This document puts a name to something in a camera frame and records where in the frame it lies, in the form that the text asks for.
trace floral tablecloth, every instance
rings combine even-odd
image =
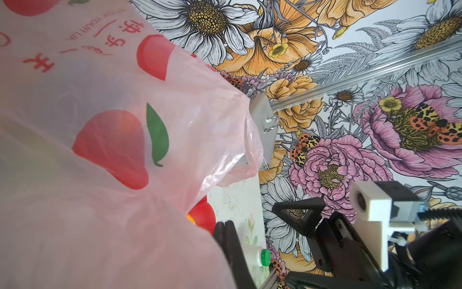
[[[207,200],[215,211],[217,222],[234,222],[241,243],[266,248],[258,176],[224,188],[214,187],[207,194]],[[257,288],[269,276],[268,267],[249,266],[249,272]]]

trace orange spotted butterfly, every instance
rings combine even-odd
[[[317,145],[320,140],[321,138],[316,135],[301,135],[298,138],[299,143],[296,143],[295,147],[290,150],[291,160],[297,164],[297,166],[303,167],[306,162],[306,153],[308,152],[308,149]]]
[[[436,136],[443,144],[462,144],[462,123],[449,123],[440,119],[436,111],[429,105],[421,103],[415,109],[414,117],[409,118],[411,126],[416,130],[427,130],[427,136]]]

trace metal rail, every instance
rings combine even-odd
[[[462,37],[455,37],[430,47],[414,51],[405,56],[401,56],[383,64],[379,64],[339,78],[337,80],[321,84],[292,97],[287,97],[282,100],[275,100],[270,103],[271,110],[276,112],[290,108],[294,105],[327,96],[329,93],[335,93],[368,80],[389,75],[399,69],[409,69],[417,64],[428,62],[433,58],[450,55],[456,51],[462,51]]]

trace plastic bag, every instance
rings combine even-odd
[[[261,158],[247,97],[126,1],[0,7],[0,287],[233,288],[185,216]]]

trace floral wallpaper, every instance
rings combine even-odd
[[[462,0],[130,2],[231,85],[270,101],[462,34]],[[353,182],[397,180],[429,206],[462,205],[461,52],[276,113],[259,180],[280,287],[288,271],[324,273],[306,238],[271,212],[275,202],[322,197],[323,217],[339,211],[354,223]]]

